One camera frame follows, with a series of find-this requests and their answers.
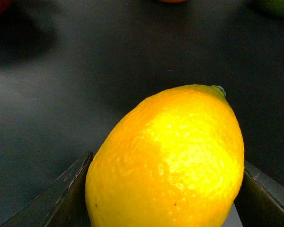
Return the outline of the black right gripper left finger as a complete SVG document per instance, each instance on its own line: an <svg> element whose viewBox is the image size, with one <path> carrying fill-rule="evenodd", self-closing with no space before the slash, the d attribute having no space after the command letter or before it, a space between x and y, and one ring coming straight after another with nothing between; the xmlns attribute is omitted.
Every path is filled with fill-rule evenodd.
<svg viewBox="0 0 284 227"><path fill-rule="evenodd" d="M2 227L89 227L85 178L93 159L87 152Z"/></svg>

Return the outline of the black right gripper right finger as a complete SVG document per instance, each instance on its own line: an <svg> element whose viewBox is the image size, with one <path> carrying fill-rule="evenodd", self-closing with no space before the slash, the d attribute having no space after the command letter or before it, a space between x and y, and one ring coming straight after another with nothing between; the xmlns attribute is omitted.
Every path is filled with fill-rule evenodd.
<svg viewBox="0 0 284 227"><path fill-rule="evenodd" d="M284 227L284 187L248 161L235 207L244 227Z"/></svg>

